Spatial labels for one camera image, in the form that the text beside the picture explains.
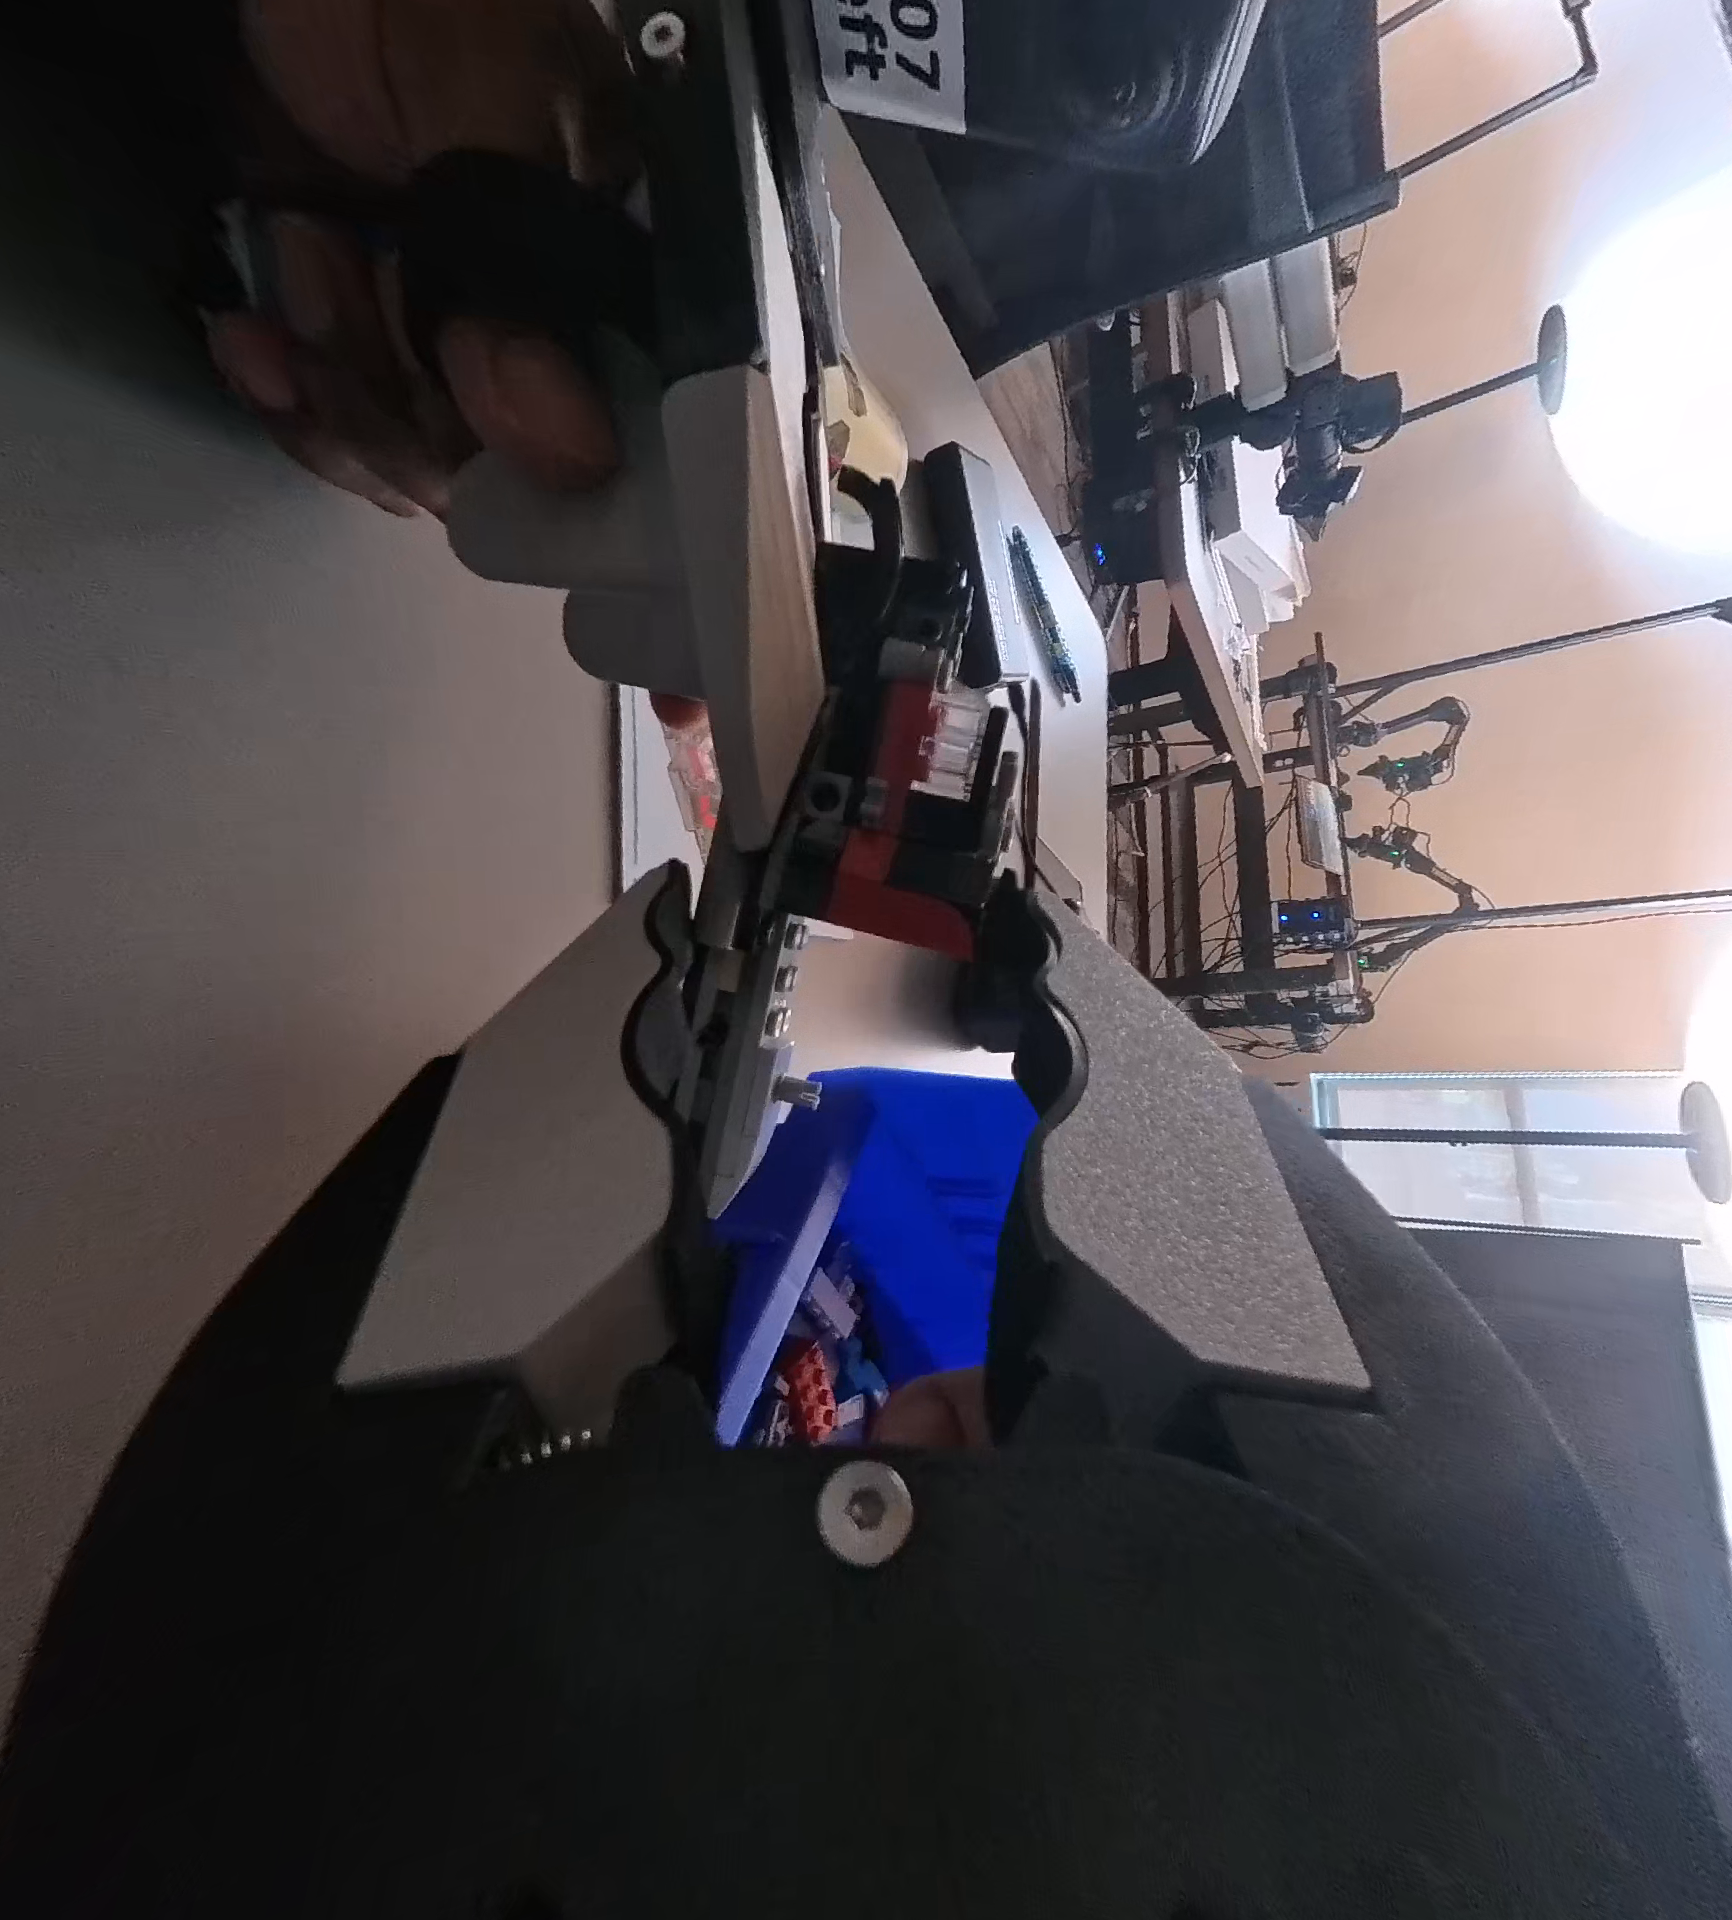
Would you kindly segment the black red brick model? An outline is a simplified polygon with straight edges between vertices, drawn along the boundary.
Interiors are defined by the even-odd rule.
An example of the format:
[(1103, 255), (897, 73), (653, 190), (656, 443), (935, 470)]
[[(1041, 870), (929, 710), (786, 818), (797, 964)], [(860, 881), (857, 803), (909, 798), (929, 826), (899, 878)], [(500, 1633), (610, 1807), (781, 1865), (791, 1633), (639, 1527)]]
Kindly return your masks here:
[(1021, 747), (959, 657), (973, 580), (953, 560), (825, 541), (814, 610), (827, 688), (767, 847), (711, 855), (685, 967), (674, 1106), (709, 1220), (750, 1180), (791, 1092), (812, 924), (965, 961), (1014, 839)]

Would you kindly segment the pile of loose bricks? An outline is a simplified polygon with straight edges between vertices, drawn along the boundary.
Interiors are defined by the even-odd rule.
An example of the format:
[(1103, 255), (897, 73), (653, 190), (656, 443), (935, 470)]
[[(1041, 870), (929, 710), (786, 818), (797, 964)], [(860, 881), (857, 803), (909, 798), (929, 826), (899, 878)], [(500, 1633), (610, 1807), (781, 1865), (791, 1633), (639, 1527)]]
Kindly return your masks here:
[(783, 1321), (739, 1443), (861, 1443), (890, 1386), (868, 1268), (847, 1239), (830, 1242)]

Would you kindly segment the person's left hand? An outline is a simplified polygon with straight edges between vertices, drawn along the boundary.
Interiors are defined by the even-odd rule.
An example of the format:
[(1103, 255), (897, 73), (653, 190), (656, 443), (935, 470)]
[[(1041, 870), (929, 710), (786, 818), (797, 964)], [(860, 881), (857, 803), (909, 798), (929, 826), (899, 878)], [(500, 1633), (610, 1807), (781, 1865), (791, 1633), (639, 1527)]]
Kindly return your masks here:
[(518, 321), (454, 313), (422, 356), (394, 216), (452, 155), (513, 161), (614, 202), (638, 179), (627, 60), (608, 4), (236, 4), (248, 77), (240, 202), (271, 289), (203, 315), (225, 384), (322, 481), (400, 518), (446, 518), (494, 451), (548, 491), (606, 483), (614, 410), (580, 356)]

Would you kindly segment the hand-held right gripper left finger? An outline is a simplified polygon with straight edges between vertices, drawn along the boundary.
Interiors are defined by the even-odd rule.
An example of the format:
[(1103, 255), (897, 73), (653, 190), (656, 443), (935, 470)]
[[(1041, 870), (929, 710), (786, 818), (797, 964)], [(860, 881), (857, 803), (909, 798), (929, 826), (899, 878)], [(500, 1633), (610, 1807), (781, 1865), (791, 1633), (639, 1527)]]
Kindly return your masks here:
[(553, 1439), (606, 1438), (678, 1342), (667, 1232), (692, 875), (636, 879), (463, 1044), (336, 1379), (494, 1382)]

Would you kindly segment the black flat box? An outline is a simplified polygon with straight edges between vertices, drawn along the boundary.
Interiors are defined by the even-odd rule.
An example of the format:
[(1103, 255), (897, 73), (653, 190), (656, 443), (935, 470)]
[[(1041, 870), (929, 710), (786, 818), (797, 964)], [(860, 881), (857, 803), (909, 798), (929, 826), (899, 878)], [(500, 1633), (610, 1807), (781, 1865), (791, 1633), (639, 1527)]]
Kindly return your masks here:
[(996, 470), (969, 445), (944, 441), (922, 460), (931, 535), (944, 560), (969, 581), (969, 611), (959, 646), (959, 680), (979, 692), (1030, 678), (1014, 588), (1012, 523)]

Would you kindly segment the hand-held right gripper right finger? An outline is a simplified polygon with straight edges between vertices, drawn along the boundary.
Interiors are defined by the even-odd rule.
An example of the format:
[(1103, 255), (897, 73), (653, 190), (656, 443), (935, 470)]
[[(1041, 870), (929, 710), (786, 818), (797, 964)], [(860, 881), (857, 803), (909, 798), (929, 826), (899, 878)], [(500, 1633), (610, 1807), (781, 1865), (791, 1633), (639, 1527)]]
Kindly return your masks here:
[(1032, 1116), (982, 1359), (991, 1438), (1072, 1396), (1120, 1443), (1224, 1397), (1364, 1411), (1373, 1379), (1226, 1054), (1057, 895), (997, 881), (964, 975)]

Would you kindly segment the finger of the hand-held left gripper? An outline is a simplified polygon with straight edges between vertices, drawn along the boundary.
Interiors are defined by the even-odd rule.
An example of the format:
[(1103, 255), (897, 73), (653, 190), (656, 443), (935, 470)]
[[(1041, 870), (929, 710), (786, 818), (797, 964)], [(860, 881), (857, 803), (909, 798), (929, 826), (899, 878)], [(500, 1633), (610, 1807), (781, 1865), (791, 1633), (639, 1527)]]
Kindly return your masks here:
[(824, 704), (802, 478), (769, 376), (737, 366), (631, 395), (598, 489), (548, 491), (483, 449), (446, 518), (472, 574), (560, 598), (589, 678), (706, 705), (742, 849), (772, 844)]

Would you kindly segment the dark patterned strip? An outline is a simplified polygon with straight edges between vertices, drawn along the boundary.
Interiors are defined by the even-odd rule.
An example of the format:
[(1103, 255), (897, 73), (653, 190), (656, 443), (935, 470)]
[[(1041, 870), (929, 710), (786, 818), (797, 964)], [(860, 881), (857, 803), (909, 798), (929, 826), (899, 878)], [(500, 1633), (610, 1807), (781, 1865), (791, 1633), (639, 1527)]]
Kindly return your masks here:
[(1033, 635), (1056, 698), (1062, 704), (1077, 704), (1083, 698), (1077, 668), (1057, 624), (1052, 598), (1024, 527), (1012, 525), (1008, 529), (1006, 552), (1021, 619)]

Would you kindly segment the wooden work table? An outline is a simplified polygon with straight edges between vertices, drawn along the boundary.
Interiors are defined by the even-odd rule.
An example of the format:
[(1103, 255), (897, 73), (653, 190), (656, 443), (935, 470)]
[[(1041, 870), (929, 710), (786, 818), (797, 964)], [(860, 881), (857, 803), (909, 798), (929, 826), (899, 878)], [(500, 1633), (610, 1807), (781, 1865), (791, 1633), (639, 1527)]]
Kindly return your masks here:
[(1209, 538), (1237, 515), (1285, 515), (1283, 456), (1242, 440), (1200, 447), (1190, 437), (1195, 407), (1237, 397), (1242, 364), (1220, 292), (1148, 299), (1132, 330), (1139, 646), (1153, 650), (1153, 663), (1184, 670), (1174, 700), (1191, 704), (1194, 726), (1226, 753), (1237, 782), (1259, 790), (1268, 753), (1261, 643), (1277, 626), (1261, 638), (1240, 630)]

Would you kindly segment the black pole lamp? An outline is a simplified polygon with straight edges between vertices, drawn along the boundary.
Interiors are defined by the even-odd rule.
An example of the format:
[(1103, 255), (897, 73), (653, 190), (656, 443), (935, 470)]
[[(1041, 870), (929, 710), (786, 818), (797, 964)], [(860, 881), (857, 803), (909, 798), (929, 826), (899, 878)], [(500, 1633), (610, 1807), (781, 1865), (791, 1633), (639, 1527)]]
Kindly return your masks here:
[(1330, 1143), (1389, 1143), (1504, 1150), (1617, 1150), (1674, 1153), (1686, 1163), (1697, 1196), (1709, 1205), (1732, 1201), (1732, 1141), (1718, 1094), (1690, 1081), (1677, 1094), (1676, 1126), (1649, 1130), (1551, 1127), (1551, 1126), (1392, 1126), (1324, 1121), (1315, 1134)]
[(1435, 420), (1453, 410), (1477, 403), (1514, 388), (1529, 386), (1543, 418), (1551, 420), (1566, 401), (1570, 376), (1570, 324), (1566, 308), (1551, 301), (1543, 308), (1535, 330), (1532, 357), (1519, 366), (1470, 382), (1441, 395), (1401, 407), (1398, 427)]

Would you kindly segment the white cardboard box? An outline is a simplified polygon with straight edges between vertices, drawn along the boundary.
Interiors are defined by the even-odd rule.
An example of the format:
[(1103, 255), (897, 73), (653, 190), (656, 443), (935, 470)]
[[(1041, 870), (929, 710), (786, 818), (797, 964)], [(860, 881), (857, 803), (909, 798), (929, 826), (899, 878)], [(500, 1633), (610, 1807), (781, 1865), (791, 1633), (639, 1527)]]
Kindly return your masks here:
[(1309, 594), (1304, 539), (1279, 511), (1237, 515), (1213, 529), (1209, 550), (1237, 626), (1250, 639), (1261, 639), (1304, 607)]

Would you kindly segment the blue plastic bin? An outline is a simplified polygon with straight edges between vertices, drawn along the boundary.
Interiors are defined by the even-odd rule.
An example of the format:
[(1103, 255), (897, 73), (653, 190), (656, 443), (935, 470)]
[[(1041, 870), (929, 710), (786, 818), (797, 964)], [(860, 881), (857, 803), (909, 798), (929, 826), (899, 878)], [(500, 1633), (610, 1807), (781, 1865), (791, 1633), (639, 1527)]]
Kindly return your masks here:
[(815, 1104), (786, 1108), (709, 1224), (731, 1262), (711, 1386), (726, 1447), (746, 1447), (760, 1379), (831, 1242), (868, 1269), (888, 1397), (987, 1350), (997, 1235), (1037, 1121), (1027, 1098), (1010, 1078), (904, 1067), (834, 1067), (812, 1085)]

